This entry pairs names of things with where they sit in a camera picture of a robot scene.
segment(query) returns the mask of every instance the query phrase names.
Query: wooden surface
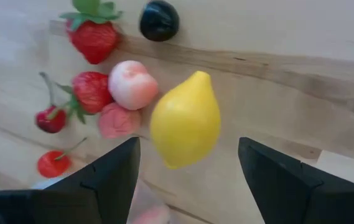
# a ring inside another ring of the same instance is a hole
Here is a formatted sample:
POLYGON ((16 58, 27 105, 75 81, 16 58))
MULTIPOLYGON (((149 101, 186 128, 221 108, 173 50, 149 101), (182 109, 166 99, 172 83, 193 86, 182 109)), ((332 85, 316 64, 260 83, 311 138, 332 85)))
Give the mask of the wooden surface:
MULTIPOLYGON (((34 114, 45 108, 46 71, 68 83, 85 70, 108 73, 123 60, 141 61, 165 93, 196 70, 212 76, 221 108, 221 136, 209 157, 180 170, 165 168, 149 140, 153 105, 143 111, 142 178, 180 217, 181 223, 263 223, 237 158, 238 138, 248 136, 315 164, 322 151, 354 158, 354 63, 322 58, 240 52, 207 52, 126 37, 108 61, 92 66, 65 38, 62 25, 12 57, 0 57, 0 189, 29 188, 43 180, 35 162, 49 149, 89 139, 73 152, 70 172, 105 154, 129 136, 101 139, 96 116, 75 119, 59 134, 37 129, 34 114)), ((67 96, 57 94, 59 103, 67 96)))

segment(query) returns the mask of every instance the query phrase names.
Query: cherry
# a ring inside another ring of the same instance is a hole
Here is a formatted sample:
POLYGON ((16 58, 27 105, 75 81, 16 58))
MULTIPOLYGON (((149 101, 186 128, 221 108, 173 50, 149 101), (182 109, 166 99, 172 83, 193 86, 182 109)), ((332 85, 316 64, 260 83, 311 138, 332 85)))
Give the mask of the cherry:
POLYGON ((66 125, 66 112, 64 110, 56 110, 57 107, 52 105, 46 110, 40 111, 35 115, 35 124, 47 133, 58 133, 66 125))
POLYGON ((47 84, 50 94, 50 106, 35 115, 35 124, 47 133, 58 133, 66 125, 66 112, 62 107, 58 108, 54 104, 52 83, 48 75, 44 72, 40 72, 40 76, 44 79, 45 84, 47 84))
POLYGON ((37 161, 37 170, 43 177, 52 178, 62 175, 72 164, 72 161, 67 154, 77 148, 87 137, 83 138, 79 143, 70 149, 62 152, 59 150, 52 150, 40 157, 37 161))

